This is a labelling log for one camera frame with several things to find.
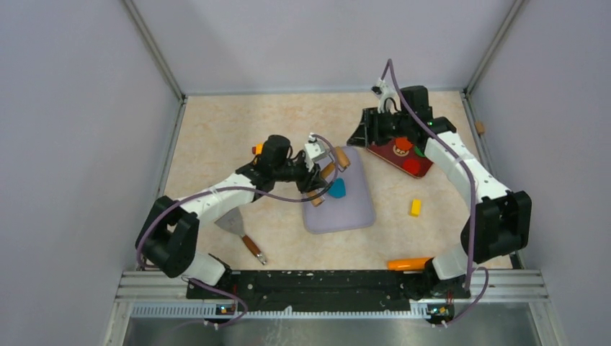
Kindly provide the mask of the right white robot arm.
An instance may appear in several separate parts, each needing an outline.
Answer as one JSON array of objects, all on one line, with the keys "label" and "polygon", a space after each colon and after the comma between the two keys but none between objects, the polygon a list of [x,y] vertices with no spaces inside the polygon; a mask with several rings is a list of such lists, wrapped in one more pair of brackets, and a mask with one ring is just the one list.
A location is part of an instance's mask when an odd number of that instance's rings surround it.
[{"label": "right white robot arm", "polygon": [[391,111],[396,93],[384,82],[372,87],[377,107],[365,108],[347,145],[369,148],[405,138],[438,166],[459,192],[470,215],[460,243],[425,262],[422,286],[432,297],[443,296],[452,280],[469,275],[475,264],[526,247],[532,200],[497,180],[466,148],[456,127],[446,117],[435,117],[425,86],[399,92],[401,108]]}]

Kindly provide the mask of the blue dough piece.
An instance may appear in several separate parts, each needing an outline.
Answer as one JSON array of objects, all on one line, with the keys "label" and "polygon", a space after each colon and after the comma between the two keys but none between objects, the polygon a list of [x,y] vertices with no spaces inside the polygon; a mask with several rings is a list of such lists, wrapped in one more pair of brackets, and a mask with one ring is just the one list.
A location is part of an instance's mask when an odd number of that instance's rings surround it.
[{"label": "blue dough piece", "polygon": [[327,194],[336,199],[345,198],[347,195],[347,189],[344,180],[342,178],[335,179],[332,184],[329,184]]}]

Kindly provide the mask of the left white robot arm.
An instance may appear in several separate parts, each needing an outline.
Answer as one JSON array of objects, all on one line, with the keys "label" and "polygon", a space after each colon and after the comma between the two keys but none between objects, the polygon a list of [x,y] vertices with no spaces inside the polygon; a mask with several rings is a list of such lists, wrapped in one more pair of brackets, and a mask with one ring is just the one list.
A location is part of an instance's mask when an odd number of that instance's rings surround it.
[{"label": "left white robot arm", "polygon": [[158,198],[135,242],[139,266],[159,269],[169,278],[198,280],[212,297],[226,296],[231,289],[229,266],[197,250],[200,226],[263,196],[273,198],[278,182],[295,183],[301,202],[318,202],[329,188],[319,165],[327,156],[339,163],[336,149],[320,135],[310,134],[297,153],[288,138],[270,135],[254,147],[249,163],[216,185],[177,200]]}]

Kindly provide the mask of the wooden rolling pin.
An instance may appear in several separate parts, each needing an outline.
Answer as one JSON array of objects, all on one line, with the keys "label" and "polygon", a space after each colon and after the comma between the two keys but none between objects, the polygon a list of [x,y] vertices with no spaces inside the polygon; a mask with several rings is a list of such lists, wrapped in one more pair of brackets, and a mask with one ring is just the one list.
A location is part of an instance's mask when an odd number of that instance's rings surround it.
[{"label": "wooden rolling pin", "polygon": [[317,163],[315,164],[312,183],[309,184],[308,191],[305,192],[305,196],[314,208],[324,202],[324,194],[329,190],[329,184],[332,184],[338,174],[351,164],[341,147],[336,146],[333,150],[330,148],[328,150],[329,155],[327,157],[330,158],[330,162],[323,169]]}]

